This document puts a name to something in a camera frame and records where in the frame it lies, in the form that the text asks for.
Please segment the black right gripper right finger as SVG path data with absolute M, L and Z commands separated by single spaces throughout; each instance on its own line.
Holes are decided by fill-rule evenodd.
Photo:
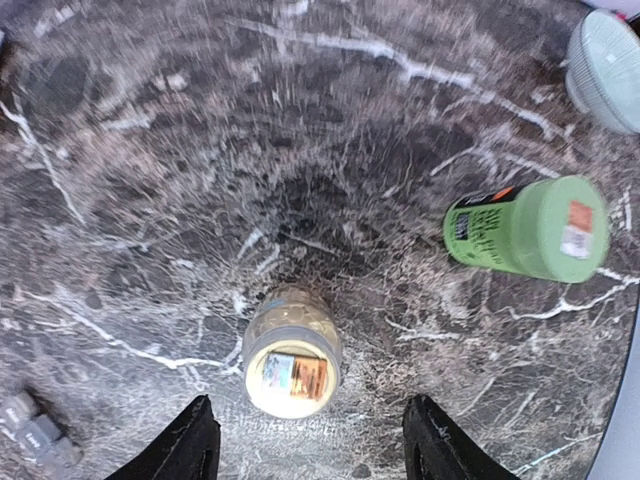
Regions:
M 409 399 L 402 429 L 408 479 L 518 479 L 486 454 L 428 395 Z

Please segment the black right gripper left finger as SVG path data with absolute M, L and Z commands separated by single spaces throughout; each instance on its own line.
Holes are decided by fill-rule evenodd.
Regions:
M 197 396 L 139 455 L 106 480 L 216 480 L 220 424 L 207 395 Z

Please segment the green pill bottle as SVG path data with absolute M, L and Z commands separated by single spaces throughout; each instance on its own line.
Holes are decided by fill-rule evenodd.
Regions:
M 610 245 L 602 196 L 574 175 L 466 196 L 443 235 L 460 263 L 569 284 L 590 279 Z

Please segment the grey weekly pill organizer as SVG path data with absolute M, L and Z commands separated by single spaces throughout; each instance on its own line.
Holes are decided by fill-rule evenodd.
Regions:
M 82 450 L 25 390 L 1 402 L 1 424 L 39 465 L 67 469 L 83 457 Z

